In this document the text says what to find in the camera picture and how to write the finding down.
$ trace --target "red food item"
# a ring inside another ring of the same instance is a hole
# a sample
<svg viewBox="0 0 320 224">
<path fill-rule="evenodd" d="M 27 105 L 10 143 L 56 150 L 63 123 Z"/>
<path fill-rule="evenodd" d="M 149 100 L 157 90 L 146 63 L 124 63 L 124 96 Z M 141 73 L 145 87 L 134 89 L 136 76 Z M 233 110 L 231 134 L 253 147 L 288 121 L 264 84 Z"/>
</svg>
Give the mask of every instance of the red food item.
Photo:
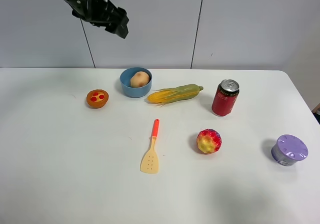
<svg viewBox="0 0 320 224">
<path fill-rule="evenodd" d="M 205 154 L 211 154 L 218 151 L 222 144 L 221 136 L 212 129 L 206 129 L 199 133 L 196 143 L 199 150 Z"/>
<path fill-rule="evenodd" d="M 222 80 L 212 103 L 212 111 L 219 116 L 231 113 L 239 94 L 239 84 L 234 80 Z"/>
</svg>

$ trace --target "corn cob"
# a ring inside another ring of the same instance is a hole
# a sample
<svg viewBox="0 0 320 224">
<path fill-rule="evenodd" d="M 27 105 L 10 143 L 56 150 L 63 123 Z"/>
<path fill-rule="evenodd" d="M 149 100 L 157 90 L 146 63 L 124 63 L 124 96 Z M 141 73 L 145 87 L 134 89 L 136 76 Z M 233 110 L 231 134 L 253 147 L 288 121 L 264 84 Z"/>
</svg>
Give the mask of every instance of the corn cob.
<svg viewBox="0 0 320 224">
<path fill-rule="evenodd" d="M 202 86 L 195 84 L 183 85 L 176 88 L 157 90 L 149 95 L 147 99 L 153 104 L 167 104 L 179 100 L 191 99 L 198 95 L 203 90 Z"/>
</svg>

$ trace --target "blue bowl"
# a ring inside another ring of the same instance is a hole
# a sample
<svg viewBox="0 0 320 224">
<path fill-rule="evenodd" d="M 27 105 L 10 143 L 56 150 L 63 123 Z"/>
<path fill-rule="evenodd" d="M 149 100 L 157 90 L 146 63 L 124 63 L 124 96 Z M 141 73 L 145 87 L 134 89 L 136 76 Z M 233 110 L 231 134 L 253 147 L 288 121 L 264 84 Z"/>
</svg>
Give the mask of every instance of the blue bowl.
<svg viewBox="0 0 320 224">
<path fill-rule="evenodd" d="M 136 72 L 139 71 L 146 72 L 150 76 L 150 81 L 145 86 L 132 88 L 130 87 L 130 80 L 136 74 Z M 132 98 L 139 98 L 145 96 L 150 91 L 152 83 L 152 74 L 149 70 L 145 68 L 133 67 L 122 72 L 122 74 L 120 75 L 120 82 L 125 95 Z"/>
</svg>

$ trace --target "toy food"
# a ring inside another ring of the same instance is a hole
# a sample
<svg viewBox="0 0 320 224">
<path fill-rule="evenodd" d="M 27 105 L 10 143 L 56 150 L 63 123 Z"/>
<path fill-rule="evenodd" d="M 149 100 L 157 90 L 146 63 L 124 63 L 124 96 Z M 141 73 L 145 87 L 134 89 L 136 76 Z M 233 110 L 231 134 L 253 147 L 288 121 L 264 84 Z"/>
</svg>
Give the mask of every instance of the toy food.
<svg viewBox="0 0 320 224">
<path fill-rule="evenodd" d="M 161 89 L 149 95 L 147 98 L 151 103 L 167 104 L 179 100 L 191 99 L 203 90 L 202 86 L 195 84 L 183 85 L 176 88 Z"/>
<path fill-rule="evenodd" d="M 150 81 L 150 76 L 143 71 L 136 72 L 136 74 L 131 78 L 130 85 L 133 88 L 138 88 L 145 86 Z"/>
<path fill-rule="evenodd" d="M 199 133 L 196 142 L 199 150 L 205 154 L 211 154 L 218 151 L 222 140 L 218 132 L 212 129 L 206 129 Z"/>
<path fill-rule="evenodd" d="M 92 90 L 86 97 L 87 103 L 94 108 L 103 107 L 109 99 L 109 95 L 104 90 Z"/>
</svg>

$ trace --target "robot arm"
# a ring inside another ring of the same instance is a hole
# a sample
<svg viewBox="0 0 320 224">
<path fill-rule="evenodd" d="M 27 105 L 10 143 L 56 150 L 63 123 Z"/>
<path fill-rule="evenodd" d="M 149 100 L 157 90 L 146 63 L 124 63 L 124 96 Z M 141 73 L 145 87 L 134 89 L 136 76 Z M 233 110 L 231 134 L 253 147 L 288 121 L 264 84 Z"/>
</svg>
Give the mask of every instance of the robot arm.
<svg viewBox="0 0 320 224">
<path fill-rule="evenodd" d="M 127 13 L 117 8 L 110 0 L 64 0 L 73 9 L 72 15 L 91 23 L 103 26 L 105 30 L 125 39 L 128 34 Z"/>
</svg>

